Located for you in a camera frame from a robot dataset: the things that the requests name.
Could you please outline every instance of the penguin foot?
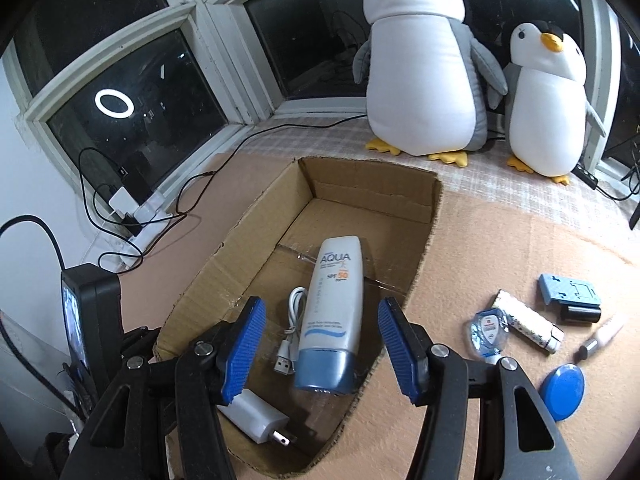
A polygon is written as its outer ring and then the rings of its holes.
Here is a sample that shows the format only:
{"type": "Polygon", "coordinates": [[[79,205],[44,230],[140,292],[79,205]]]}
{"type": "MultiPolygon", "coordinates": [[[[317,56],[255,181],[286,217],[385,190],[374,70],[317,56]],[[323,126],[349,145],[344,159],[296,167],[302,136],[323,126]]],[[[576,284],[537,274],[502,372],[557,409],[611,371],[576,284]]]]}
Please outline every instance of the penguin foot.
{"type": "Polygon", "coordinates": [[[469,163],[466,152],[431,153],[429,160],[441,160],[445,164],[455,162],[459,168],[466,168],[466,165],[469,163]]]}
{"type": "Polygon", "coordinates": [[[374,137],[364,145],[368,150],[377,150],[380,153],[389,152],[391,155],[400,155],[401,150],[398,150],[395,146],[387,144],[384,140],[374,137]]]}
{"type": "Polygon", "coordinates": [[[527,173],[533,173],[533,170],[515,155],[511,155],[507,159],[507,166],[511,168],[515,168],[518,171],[526,171],[527,173]]]}
{"type": "Polygon", "coordinates": [[[568,186],[571,183],[569,175],[550,176],[549,178],[556,184],[564,184],[565,186],[568,186]]]}

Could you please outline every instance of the penguin beak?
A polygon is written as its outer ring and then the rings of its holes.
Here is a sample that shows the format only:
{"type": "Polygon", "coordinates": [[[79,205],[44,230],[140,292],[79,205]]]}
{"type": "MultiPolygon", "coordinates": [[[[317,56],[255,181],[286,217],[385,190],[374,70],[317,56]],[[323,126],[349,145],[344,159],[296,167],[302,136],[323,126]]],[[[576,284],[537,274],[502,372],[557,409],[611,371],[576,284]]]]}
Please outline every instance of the penguin beak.
{"type": "Polygon", "coordinates": [[[564,43],[562,40],[550,32],[542,34],[540,36],[540,41],[542,41],[542,44],[551,52],[562,52],[564,50],[564,43]]]}

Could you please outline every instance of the bottle label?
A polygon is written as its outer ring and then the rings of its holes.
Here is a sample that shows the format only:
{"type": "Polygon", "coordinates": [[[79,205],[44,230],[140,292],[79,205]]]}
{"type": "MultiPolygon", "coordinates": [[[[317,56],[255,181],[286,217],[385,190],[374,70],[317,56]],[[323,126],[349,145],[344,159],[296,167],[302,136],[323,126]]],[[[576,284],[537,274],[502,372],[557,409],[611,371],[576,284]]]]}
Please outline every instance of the bottle label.
{"type": "Polygon", "coordinates": [[[497,316],[485,316],[480,320],[480,330],[482,330],[482,335],[484,335],[489,343],[494,342],[495,337],[498,335],[499,328],[497,316]]]}

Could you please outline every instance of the penguin plush toy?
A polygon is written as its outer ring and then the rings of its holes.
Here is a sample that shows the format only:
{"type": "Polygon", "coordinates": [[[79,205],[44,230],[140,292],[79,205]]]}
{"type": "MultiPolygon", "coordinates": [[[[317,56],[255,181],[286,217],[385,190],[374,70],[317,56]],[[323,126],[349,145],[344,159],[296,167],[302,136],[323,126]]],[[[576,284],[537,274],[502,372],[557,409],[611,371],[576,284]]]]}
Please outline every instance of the penguin plush toy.
{"type": "Polygon", "coordinates": [[[367,116],[378,137],[367,148],[429,155],[467,164],[486,142],[484,95],[476,74],[498,95],[499,63],[462,23],[463,0],[364,0],[369,40],[356,53],[356,82],[369,70],[367,116]]]}
{"type": "MultiPolygon", "coordinates": [[[[507,165],[569,184],[568,173],[582,154],[585,119],[606,136],[584,92],[582,52],[574,38],[547,22],[517,26],[510,47],[505,130],[513,156],[507,165]]],[[[502,96],[492,89],[487,94],[496,107],[502,96]]]]}

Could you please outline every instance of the white wall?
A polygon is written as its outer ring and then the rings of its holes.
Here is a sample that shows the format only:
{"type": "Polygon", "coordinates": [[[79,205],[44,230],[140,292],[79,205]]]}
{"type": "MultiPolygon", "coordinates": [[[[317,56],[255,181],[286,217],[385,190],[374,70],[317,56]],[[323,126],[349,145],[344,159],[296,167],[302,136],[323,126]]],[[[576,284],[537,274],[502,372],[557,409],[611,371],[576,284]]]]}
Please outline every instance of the white wall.
{"type": "MultiPolygon", "coordinates": [[[[56,235],[67,267],[83,257],[95,263],[97,250],[85,254],[97,232],[86,220],[81,200],[37,143],[27,147],[14,123],[17,115],[0,62],[0,224],[21,214],[39,216],[56,235]]],[[[47,235],[36,224],[11,227],[0,238],[0,285],[0,309],[68,354],[60,268],[47,235]]]]}

